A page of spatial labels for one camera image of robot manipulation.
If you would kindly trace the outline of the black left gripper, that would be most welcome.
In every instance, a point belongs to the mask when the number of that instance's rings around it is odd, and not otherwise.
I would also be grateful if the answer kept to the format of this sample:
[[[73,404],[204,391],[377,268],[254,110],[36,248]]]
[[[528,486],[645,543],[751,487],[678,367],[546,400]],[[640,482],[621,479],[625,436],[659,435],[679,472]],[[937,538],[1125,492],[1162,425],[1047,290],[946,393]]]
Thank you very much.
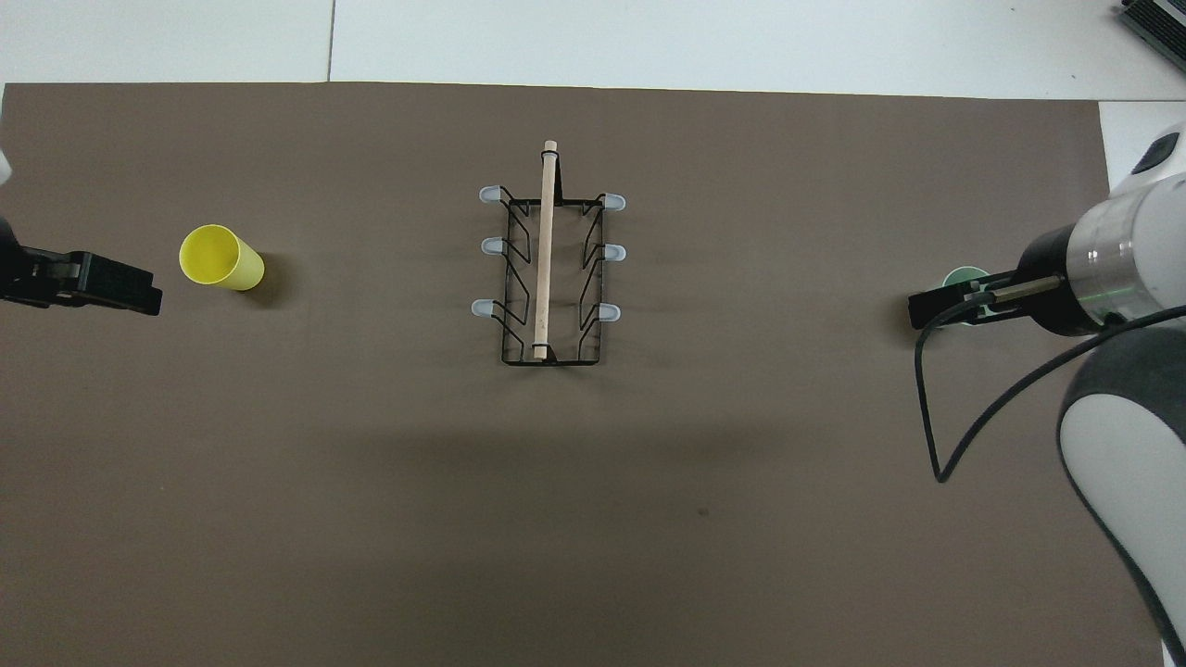
[[[82,296],[76,296],[82,267]],[[164,292],[153,286],[151,271],[83,253],[83,261],[71,253],[45,252],[19,244],[8,220],[1,220],[1,299],[26,307],[127,309],[157,316]]]

